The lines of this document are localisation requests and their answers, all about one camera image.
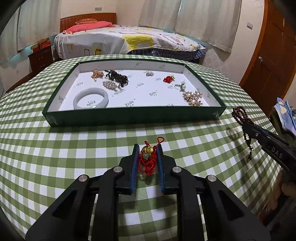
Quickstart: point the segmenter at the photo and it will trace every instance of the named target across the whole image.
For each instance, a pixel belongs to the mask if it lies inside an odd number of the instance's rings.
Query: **light switch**
[[[253,24],[248,23],[248,24],[247,24],[247,27],[248,27],[249,29],[253,29]]]

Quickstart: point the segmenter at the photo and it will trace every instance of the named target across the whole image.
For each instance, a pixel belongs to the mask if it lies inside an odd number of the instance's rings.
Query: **silver screw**
[[[114,171],[114,172],[117,172],[117,173],[118,173],[118,172],[121,172],[121,171],[122,171],[122,167],[114,167],[114,168],[113,168],[113,171]]]
[[[209,175],[207,178],[210,182],[215,182],[217,180],[216,176],[214,175]]]
[[[78,178],[79,181],[81,182],[85,182],[87,180],[87,176],[86,175],[81,175],[79,178]]]
[[[181,167],[173,167],[173,172],[181,172],[182,171],[182,168]]]

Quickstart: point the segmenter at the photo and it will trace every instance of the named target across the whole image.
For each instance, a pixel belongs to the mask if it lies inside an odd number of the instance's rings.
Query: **tray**
[[[106,89],[103,81],[91,78],[92,71],[115,70],[128,77],[122,90]],[[146,76],[146,71],[153,76]],[[163,79],[173,75],[168,84]],[[192,107],[175,86],[185,82],[186,90],[203,93],[201,107]],[[74,110],[73,100],[84,89],[97,87],[108,93],[109,103],[104,109],[92,109],[103,97],[91,94],[78,105],[90,109]],[[42,114],[52,127],[99,126],[137,123],[196,122],[218,119],[226,109],[223,101],[189,66],[178,62],[142,59],[96,60],[78,62],[61,81],[47,102]]]

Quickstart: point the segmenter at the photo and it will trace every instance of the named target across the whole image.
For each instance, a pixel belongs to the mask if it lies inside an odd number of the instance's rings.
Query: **plaid fabric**
[[[197,51],[170,51],[166,49],[139,49],[133,50],[128,54],[135,54],[135,55],[148,55],[154,57],[163,57],[163,58],[174,58],[178,60],[184,60],[189,62],[197,62],[201,57],[205,55],[204,50],[197,50]]]
[[[130,155],[135,143],[154,144],[158,136],[165,138],[164,153],[177,165],[201,177],[216,175],[253,213],[263,209],[280,166],[254,141],[253,159],[247,159],[249,151],[232,108],[244,106],[257,125],[275,130],[257,104],[216,70],[186,63],[225,102],[227,109],[219,120],[80,128],[48,125],[41,111],[78,61],[135,58],[185,64],[135,55],[70,59],[52,64],[1,99],[0,205],[22,235],[79,175],[101,175]],[[120,196],[119,239],[175,240],[176,210],[175,195],[161,194],[157,174],[139,174],[135,195]]]

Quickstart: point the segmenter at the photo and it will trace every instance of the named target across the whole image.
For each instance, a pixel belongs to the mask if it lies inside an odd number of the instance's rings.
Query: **pearl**
[[[149,154],[148,153],[143,153],[143,158],[147,160],[149,158]]]

